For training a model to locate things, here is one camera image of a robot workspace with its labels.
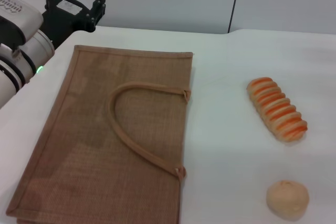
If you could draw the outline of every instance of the white table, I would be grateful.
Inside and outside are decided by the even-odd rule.
[[[227,35],[97,27],[73,34],[0,110],[0,223],[32,154],[77,44],[192,51],[181,224],[286,223],[266,207],[268,186],[293,179],[311,202],[297,223],[336,219],[336,36],[239,30]],[[249,102],[246,85],[272,77],[308,121],[307,136],[274,139]]]

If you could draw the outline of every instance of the burlap tote bag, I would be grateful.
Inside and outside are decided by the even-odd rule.
[[[76,46],[7,214],[178,223],[191,65],[189,52]]]

